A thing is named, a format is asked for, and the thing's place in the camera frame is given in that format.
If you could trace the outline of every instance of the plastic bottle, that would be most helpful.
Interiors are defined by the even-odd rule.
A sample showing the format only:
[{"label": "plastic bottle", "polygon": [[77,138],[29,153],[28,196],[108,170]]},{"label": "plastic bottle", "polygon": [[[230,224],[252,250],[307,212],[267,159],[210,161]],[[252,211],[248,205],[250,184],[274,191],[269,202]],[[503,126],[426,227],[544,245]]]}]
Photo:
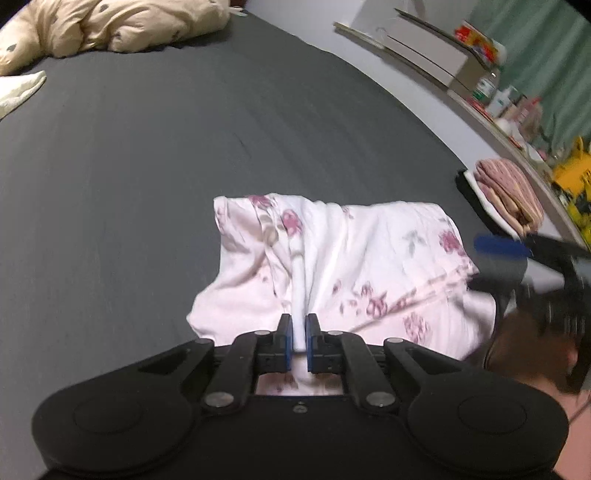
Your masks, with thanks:
[{"label": "plastic bottle", "polygon": [[540,100],[540,97],[536,97],[534,99],[528,100],[522,105],[519,105],[520,108],[515,116],[515,123],[517,125],[521,125],[525,121],[525,119],[529,117],[530,113],[537,108],[537,105],[540,102]]},{"label": "plastic bottle", "polygon": [[505,108],[511,104],[511,95],[515,91],[513,85],[509,85],[502,92],[497,92],[492,99],[492,102],[486,107],[486,113],[492,118],[498,118],[503,113]]},{"label": "plastic bottle", "polygon": [[500,81],[501,71],[499,70],[499,67],[495,67],[478,80],[476,88],[474,88],[474,91],[472,92],[472,97],[482,106],[488,105],[497,88],[499,88]]}]

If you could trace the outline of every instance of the bed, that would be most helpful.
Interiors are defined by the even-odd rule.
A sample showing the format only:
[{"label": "bed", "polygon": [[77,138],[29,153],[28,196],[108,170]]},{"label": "bed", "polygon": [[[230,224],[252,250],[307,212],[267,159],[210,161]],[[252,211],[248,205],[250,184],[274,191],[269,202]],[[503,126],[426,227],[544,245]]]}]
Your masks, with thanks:
[{"label": "bed", "polygon": [[46,84],[0,122],[0,478],[42,473],[30,419],[46,396],[194,337],[186,315],[219,266],[217,195],[438,203],[483,272],[523,276],[473,252],[487,229],[435,135],[255,16],[40,69]]}]

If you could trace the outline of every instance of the folded pink blanket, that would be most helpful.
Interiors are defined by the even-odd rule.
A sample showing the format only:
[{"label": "folded pink blanket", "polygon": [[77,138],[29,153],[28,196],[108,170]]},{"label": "folded pink blanket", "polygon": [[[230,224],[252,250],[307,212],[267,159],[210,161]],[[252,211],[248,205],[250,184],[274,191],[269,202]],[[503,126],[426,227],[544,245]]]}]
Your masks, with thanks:
[{"label": "folded pink blanket", "polygon": [[480,160],[474,178],[488,201],[519,236],[538,231],[544,209],[517,165],[504,158]]}]

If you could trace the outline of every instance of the bottle on shelf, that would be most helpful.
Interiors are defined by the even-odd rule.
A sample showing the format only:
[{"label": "bottle on shelf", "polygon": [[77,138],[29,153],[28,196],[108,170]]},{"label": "bottle on shelf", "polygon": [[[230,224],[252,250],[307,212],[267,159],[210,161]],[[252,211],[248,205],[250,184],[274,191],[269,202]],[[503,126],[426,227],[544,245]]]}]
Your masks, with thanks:
[{"label": "bottle on shelf", "polygon": [[478,80],[476,88],[472,92],[472,98],[481,106],[487,106],[495,95],[497,88],[499,88],[500,81],[501,70],[499,67],[494,67],[489,73]]},{"label": "bottle on shelf", "polygon": [[517,91],[513,85],[509,85],[505,90],[497,91],[492,101],[486,107],[486,113],[492,118],[499,118],[503,111],[511,104],[511,96]]}]

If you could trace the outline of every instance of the beige comforter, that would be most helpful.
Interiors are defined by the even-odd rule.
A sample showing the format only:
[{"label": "beige comforter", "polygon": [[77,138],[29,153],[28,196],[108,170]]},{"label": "beige comforter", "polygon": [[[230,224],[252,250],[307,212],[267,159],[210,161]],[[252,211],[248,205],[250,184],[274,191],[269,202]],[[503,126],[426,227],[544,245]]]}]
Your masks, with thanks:
[{"label": "beige comforter", "polygon": [[134,52],[221,30],[229,0],[32,0],[0,30],[0,76],[91,48]]}]

